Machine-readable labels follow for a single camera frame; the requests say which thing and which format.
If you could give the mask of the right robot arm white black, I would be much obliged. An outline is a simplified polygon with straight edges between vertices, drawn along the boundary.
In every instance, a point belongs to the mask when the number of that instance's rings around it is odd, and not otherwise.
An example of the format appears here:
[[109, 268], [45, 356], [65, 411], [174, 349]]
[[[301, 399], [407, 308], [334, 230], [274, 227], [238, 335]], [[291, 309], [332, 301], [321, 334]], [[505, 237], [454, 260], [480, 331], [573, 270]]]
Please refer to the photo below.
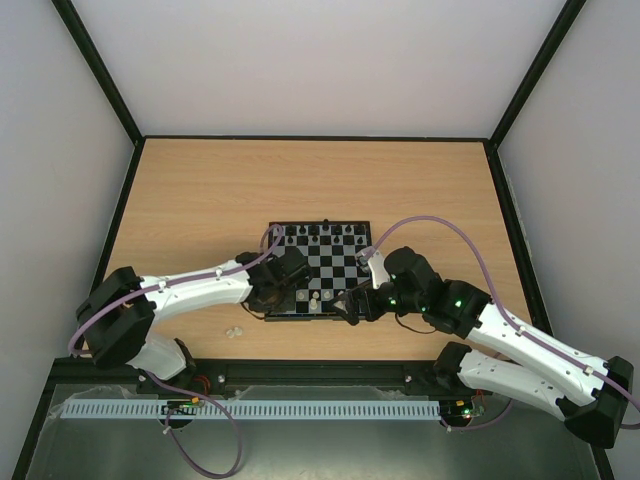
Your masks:
[[387, 313], [419, 314], [436, 331], [457, 338], [433, 366], [443, 389], [498, 393], [549, 413], [592, 446], [614, 446], [633, 379], [628, 361], [605, 360], [562, 343], [479, 288], [442, 279], [409, 247], [388, 257], [365, 249], [356, 259], [370, 279], [330, 302], [349, 324]]

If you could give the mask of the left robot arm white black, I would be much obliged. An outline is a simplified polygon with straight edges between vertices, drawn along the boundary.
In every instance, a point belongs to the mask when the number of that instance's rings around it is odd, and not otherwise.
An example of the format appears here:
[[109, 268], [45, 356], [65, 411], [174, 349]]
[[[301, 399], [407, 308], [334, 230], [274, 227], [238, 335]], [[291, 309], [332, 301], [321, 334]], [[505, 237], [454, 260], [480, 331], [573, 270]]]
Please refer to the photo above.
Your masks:
[[174, 380], [190, 368], [190, 355], [183, 342], [155, 333], [156, 324], [216, 305], [270, 313], [311, 278], [296, 248], [280, 256], [244, 252], [212, 268], [168, 276], [139, 276], [122, 267], [77, 308], [70, 351], [90, 356], [99, 369], [128, 365]]

